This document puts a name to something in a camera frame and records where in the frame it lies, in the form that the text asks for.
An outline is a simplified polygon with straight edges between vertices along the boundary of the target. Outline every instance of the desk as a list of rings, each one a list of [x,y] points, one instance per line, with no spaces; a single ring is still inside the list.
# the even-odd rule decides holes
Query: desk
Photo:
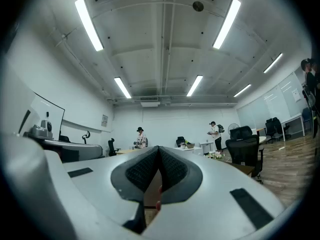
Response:
[[[296,115],[294,115],[294,116],[291,116],[289,119],[284,120],[284,121],[281,122],[281,128],[282,128],[282,134],[283,134],[283,142],[286,141],[285,131],[284,131],[283,125],[286,124],[286,123],[289,123],[289,122],[291,122],[291,121],[293,121],[293,120],[299,119],[299,118],[300,118],[300,120],[301,120],[301,126],[302,126],[303,136],[305,136],[304,120],[303,120],[303,118],[302,118],[302,114],[301,114],[301,113],[298,113],[298,114],[296,114]]]
[[[202,147],[193,147],[193,148],[187,148],[185,147],[184,149],[180,148],[180,147],[173,147],[174,150],[179,150],[179,151],[190,151],[190,153],[196,154],[198,155],[198,153],[201,153],[201,156],[204,154],[204,152],[202,151]]]
[[[131,153],[131,152],[135,152],[137,150],[140,150],[140,149],[123,149],[123,150],[119,150],[119,151],[116,151],[115,153],[117,155],[122,155],[122,154],[128,154],[128,153]]]
[[[255,169],[253,166],[241,165],[241,164],[229,163],[229,162],[225,162],[225,163],[237,168],[239,171],[243,172],[244,174],[248,175],[249,177],[251,177],[251,173]]]
[[[265,134],[267,134],[266,133],[266,128],[260,128],[260,129],[256,129],[256,134],[260,137],[260,131],[262,131],[262,130],[264,130],[264,132],[265,132]]]
[[[266,139],[267,139],[267,137],[265,137],[265,136],[259,137],[259,144],[261,144],[262,142],[265,142]]]
[[[208,142],[200,142],[200,146],[202,147],[203,153],[208,153],[207,149],[205,148],[206,145],[210,146],[210,150],[209,151],[214,151],[214,141],[208,141]]]

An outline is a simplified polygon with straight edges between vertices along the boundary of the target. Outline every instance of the wooden floor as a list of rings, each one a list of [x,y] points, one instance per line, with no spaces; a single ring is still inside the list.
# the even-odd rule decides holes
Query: wooden floor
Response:
[[[263,166],[260,173],[263,185],[271,190],[288,207],[301,198],[313,177],[316,157],[315,150],[320,138],[305,137],[264,144]],[[225,150],[225,160],[230,155]]]

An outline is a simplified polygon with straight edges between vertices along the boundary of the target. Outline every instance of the person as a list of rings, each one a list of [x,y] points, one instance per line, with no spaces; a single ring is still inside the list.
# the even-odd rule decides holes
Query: person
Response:
[[[305,72],[305,85],[308,86],[310,92],[315,97],[315,108],[320,112],[320,83],[317,81],[317,78],[312,74],[312,67],[315,68],[315,74],[318,78],[318,69],[314,60],[306,58],[301,61],[301,68]]]
[[[142,129],[142,127],[138,127],[138,130],[136,131],[139,133],[138,137],[136,138],[136,146],[138,149],[143,149],[147,146],[147,138],[144,134],[144,129]]]
[[[315,77],[315,80],[320,83],[320,71],[318,70],[318,63],[316,62],[315,59],[313,58],[310,58],[309,59],[309,62],[310,62],[310,66],[311,66],[311,73],[314,72],[314,77]]]
[[[217,151],[222,154],[221,148],[221,133],[219,132],[219,127],[216,125],[216,122],[212,121],[210,123],[212,131],[209,131],[207,134],[211,135],[214,138],[214,143]]]

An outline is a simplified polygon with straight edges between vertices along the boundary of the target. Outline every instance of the office chair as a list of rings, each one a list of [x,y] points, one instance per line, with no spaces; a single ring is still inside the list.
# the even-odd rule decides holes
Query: office chair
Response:
[[[178,137],[177,140],[175,141],[175,143],[178,145],[178,148],[180,148],[180,144],[181,143],[185,143],[186,140],[184,137]]]
[[[63,136],[63,135],[59,136],[59,141],[60,142],[69,142],[70,143],[69,137]]]
[[[114,142],[115,139],[112,138],[111,140],[108,140],[108,145],[109,145],[109,157],[115,156],[117,153],[116,151],[119,151],[121,148],[114,148]]]
[[[285,139],[287,139],[287,137],[291,137],[291,134],[286,134],[286,130],[288,130],[289,127],[290,127],[289,125],[283,127],[283,132],[284,132],[284,136],[283,136],[283,135],[282,135],[282,134],[283,134],[283,132],[282,132],[282,127],[281,127],[281,123],[280,123],[279,119],[276,118],[276,117],[274,117],[274,118],[272,119],[272,122],[273,122],[273,124],[274,124],[275,129],[276,129],[276,132],[277,132],[278,134],[281,134],[281,136],[278,137],[279,140],[280,140],[281,138],[283,138],[283,137],[285,137]]]
[[[310,109],[308,107],[302,110],[302,118],[303,118],[303,127],[306,130],[306,122],[309,122],[311,129],[311,120],[310,120]]]
[[[252,135],[252,130],[247,125],[230,130],[231,140],[240,140],[240,139],[243,139],[244,137],[248,137],[251,135]]]
[[[272,119],[268,119],[265,123],[266,127],[266,135],[270,136],[270,139],[268,139],[265,143],[268,143],[271,141],[271,143],[274,143],[274,140],[278,141],[274,135],[277,133],[274,122],[272,122]]]
[[[264,148],[259,148],[258,135],[247,136],[243,139],[228,139],[225,145],[231,155],[232,163],[241,165],[241,162],[244,162],[246,166],[254,167],[251,177],[256,177],[256,181],[263,184],[259,173],[262,171]],[[258,150],[261,152],[261,160],[258,160]]]

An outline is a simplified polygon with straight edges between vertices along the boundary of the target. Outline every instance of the white shirt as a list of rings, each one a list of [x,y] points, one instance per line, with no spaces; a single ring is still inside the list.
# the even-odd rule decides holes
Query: white shirt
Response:
[[[212,129],[212,133],[218,132],[218,134],[212,134],[212,138],[214,138],[215,140],[221,137],[221,133],[219,132],[219,127],[217,125],[215,125],[214,127],[211,127]]]
[[[144,133],[138,133],[138,137],[136,138],[136,141],[139,143],[137,144],[137,147],[139,149],[143,149],[146,147],[147,145],[147,138],[146,135]]]

